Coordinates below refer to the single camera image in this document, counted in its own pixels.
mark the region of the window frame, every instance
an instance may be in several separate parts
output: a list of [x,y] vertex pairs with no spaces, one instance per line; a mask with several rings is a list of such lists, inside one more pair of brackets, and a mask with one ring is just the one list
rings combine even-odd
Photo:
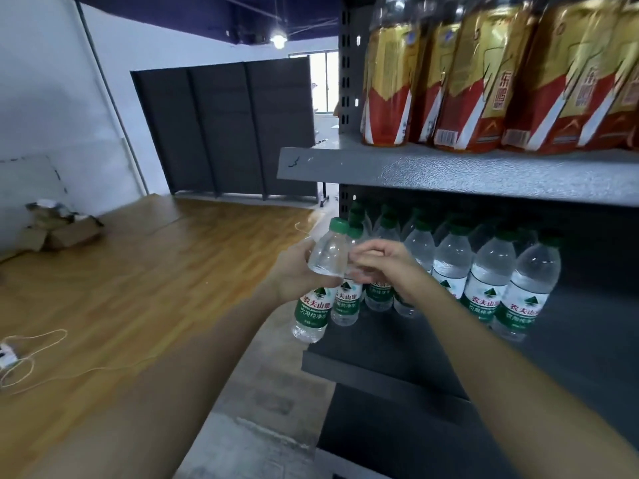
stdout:
[[[328,54],[335,52],[337,54],[339,54],[339,50],[338,49],[334,49],[334,50],[313,50],[312,52],[292,52],[290,54],[288,54],[288,58],[289,59],[300,59],[300,55],[306,56],[309,59],[309,63],[311,61],[310,56],[313,54],[324,54],[324,87],[325,90],[324,92],[326,92],[325,96],[326,96],[326,112],[320,112],[320,111],[315,111],[315,109],[313,109],[313,113],[315,114],[333,114],[335,112],[335,108],[333,107],[333,110],[330,111],[329,110],[329,105],[328,105]],[[338,55],[338,67],[337,70],[339,71],[339,55]]]

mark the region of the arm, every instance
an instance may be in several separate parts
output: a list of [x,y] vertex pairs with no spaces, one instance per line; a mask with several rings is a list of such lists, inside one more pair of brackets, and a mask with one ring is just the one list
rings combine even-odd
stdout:
[[399,242],[372,240],[351,253],[426,316],[500,448],[524,478],[639,477],[633,447],[596,412],[489,332]]
[[282,252],[269,275],[201,335],[161,357],[111,408],[87,420],[29,478],[171,478],[235,365],[276,307],[341,279],[313,273],[306,239]]

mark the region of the purple ceiling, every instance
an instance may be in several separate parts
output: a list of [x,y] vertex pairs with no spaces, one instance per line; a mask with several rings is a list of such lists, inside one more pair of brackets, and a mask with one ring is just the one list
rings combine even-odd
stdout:
[[[112,15],[231,43],[264,43],[276,24],[273,16],[259,13],[275,15],[276,0],[79,1]],[[340,0],[277,0],[290,40],[337,35],[339,14]]]

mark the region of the person's left hand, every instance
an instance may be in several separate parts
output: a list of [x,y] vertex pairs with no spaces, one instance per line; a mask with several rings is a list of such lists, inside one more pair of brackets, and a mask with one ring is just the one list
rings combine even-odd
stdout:
[[307,261],[315,240],[304,239],[280,252],[275,265],[260,283],[268,292],[273,292],[278,304],[299,299],[318,287],[337,287],[342,278],[316,274],[308,267]]

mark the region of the hanging light bulb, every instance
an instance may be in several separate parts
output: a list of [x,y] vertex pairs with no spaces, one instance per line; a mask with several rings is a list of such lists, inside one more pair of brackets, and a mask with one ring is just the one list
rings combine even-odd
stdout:
[[273,42],[275,48],[282,50],[284,48],[284,44],[288,41],[288,37],[284,30],[280,27],[275,27],[271,32],[270,40]]

